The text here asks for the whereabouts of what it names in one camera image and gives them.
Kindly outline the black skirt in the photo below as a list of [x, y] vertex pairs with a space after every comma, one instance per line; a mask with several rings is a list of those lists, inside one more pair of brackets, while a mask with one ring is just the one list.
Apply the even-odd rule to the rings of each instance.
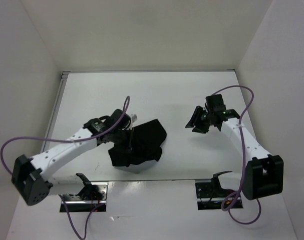
[[162, 155], [161, 145], [167, 133], [158, 119], [122, 131], [114, 146], [108, 150], [112, 166], [138, 166], [149, 161], [158, 162]]

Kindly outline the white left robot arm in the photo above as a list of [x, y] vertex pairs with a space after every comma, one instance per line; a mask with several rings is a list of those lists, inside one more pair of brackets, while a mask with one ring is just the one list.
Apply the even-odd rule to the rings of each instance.
[[120, 140], [133, 122], [132, 117], [124, 115], [121, 120], [108, 117], [93, 118], [67, 139], [33, 157], [19, 156], [15, 160], [12, 183], [29, 206], [44, 200], [50, 193], [53, 184], [49, 179], [60, 168], [97, 146]]

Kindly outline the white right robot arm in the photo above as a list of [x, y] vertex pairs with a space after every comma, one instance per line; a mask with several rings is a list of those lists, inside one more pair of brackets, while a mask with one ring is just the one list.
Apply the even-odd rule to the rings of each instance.
[[283, 159], [265, 150], [239, 119], [239, 114], [233, 109], [222, 107], [210, 111], [197, 106], [185, 127], [192, 128], [195, 133], [205, 134], [214, 126], [233, 143], [241, 156], [245, 157], [241, 190], [248, 200], [281, 193]]

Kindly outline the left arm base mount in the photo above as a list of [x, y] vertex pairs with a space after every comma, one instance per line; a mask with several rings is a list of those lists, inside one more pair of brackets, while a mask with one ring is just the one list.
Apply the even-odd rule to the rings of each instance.
[[67, 209], [70, 213], [89, 213], [106, 211], [106, 200], [108, 192], [107, 182], [91, 182], [92, 190], [79, 191], [77, 194], [63, 194]]

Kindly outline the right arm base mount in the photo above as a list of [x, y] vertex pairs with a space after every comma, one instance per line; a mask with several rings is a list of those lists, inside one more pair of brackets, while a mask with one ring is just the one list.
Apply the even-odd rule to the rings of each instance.
[[215, 187], [210, 179], [195, 182], [197, 207], [199, 211], [220, 210], [223, 200], [234, 190]]

